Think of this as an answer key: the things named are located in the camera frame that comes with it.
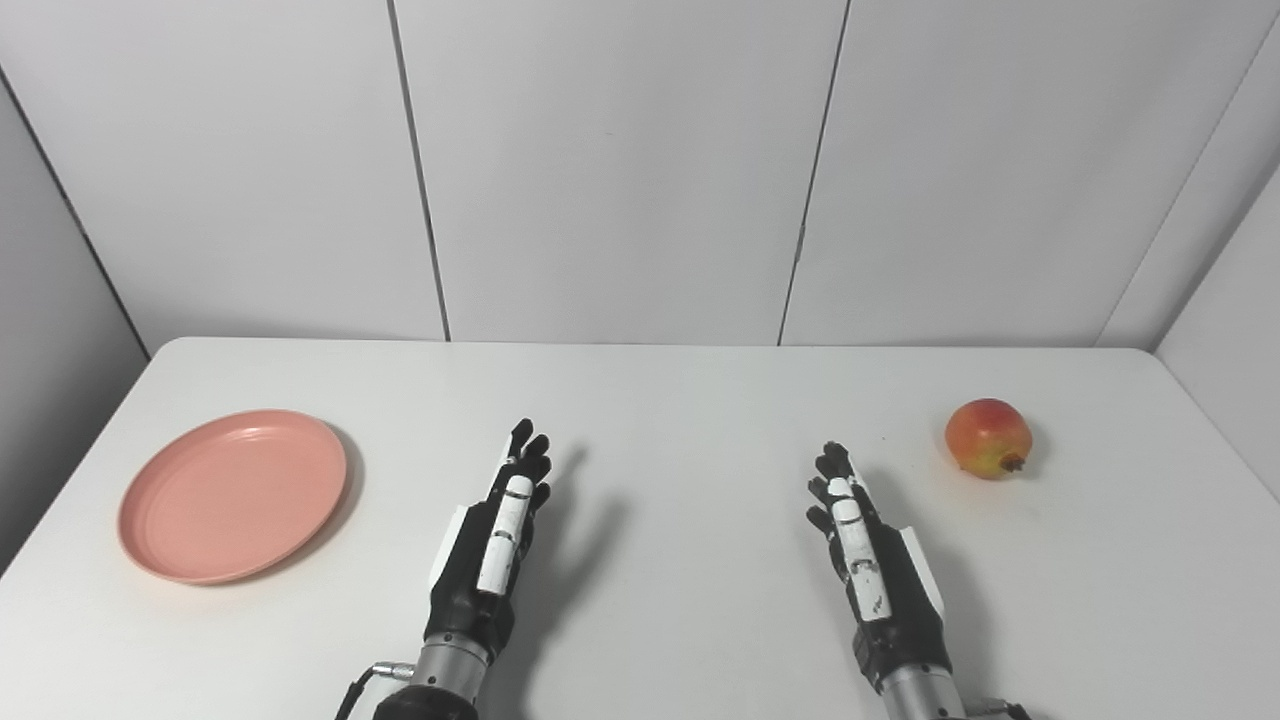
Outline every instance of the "red fruit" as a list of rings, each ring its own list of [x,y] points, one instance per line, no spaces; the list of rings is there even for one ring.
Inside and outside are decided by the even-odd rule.
[[[1027,420],[993,397],[961,405],[947,421],[946,438],[960,469],[988,480],[1021,470],[1032,451]]]

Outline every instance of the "robotic hand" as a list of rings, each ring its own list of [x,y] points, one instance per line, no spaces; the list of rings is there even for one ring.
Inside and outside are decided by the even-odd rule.
[[[534,541],[534,515],[550,496],[547,436],[532,438],[521,420],[503,447],[488,495],[454,514],[433,569],[431,614],[416,665],[379,662],[352,684],[338,717],[351,712],[357,684],[371,675],[408,680],[374,720],[477,720],[475,700],[485,673],[507,647],[516,616],[512,591]]]
[[[956,720],[1004,712],[1030,720],[1021,706],[1002,700],[965,710],[942,638],[942,597],[915,530],[881,520],[841,445],[828,442],[815,464],[822,477],[809,482],[809,492],[820,505],[805,516],[827,538],[831,564],[858,620],[854,656],[884,700],[890,719]]]

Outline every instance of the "white table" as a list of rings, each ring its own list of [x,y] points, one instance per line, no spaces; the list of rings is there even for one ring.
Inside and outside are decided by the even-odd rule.
[[[950,465],[941,428],[980,396],[1033,423],[1024,477]],[[133,474],[253,407],[339,428],[355,502],[253,580],[136,569],[115,539]],[[0,579],[0,716],[332,717],[371,661],[416,657],[445,523],[524,415],[557,484],[486,720],[882,719],[804,520],[827,439],[918,528],[966,696],[1037,720],[1277,712],[1280,505],[1147,355],[183,340]]]

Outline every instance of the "white wall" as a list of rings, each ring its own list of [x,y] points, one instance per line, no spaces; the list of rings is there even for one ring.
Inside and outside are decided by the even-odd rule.
[[[1280,497],[1280,174],[1156,355]],[[1204,478],[1212,492],[1212,478]]]
[[[1162,254],[1165,215],[1280,3],[852,8],[788,343],[1093,345]],[[1274,96],[1280,65],[1266,69],[1256,82]],[[1260,113],[1229,176],[1256,176],[1277,120]],[[1161,277],[1185,287],[1235,197],[1166,227],[1190,227],[1193,249]],[[1149,342],[1155,315],[1126,340]]]
[[[143,363],[0,86],[0,570]]]
[[[771,345],[845,8],[401,0],[413,132],[385,0],[0,0],[0,65],[151,347],[439,338],[438,292]],[[1280,0],[849,8],[783,341],[1149,347],[1280,145]]]
[[[150,348],[443,337],[381,0],[0,0],[0,67]]]
[[[456,338],[776,342],[844,0],[397,5]]]

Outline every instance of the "cable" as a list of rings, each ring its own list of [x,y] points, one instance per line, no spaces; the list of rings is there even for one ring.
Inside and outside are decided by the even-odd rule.
[[[358,680],[347,687],[347,696],[342,698],[342,705],[338,706],[338,715],[333,720],[347,720],[347,717],[351,717],[351,711],[356,707],[360,693],[365,692],[365,685],[369,684],[369,679],[372,676],[374,669],[370,667],[365,670]]]

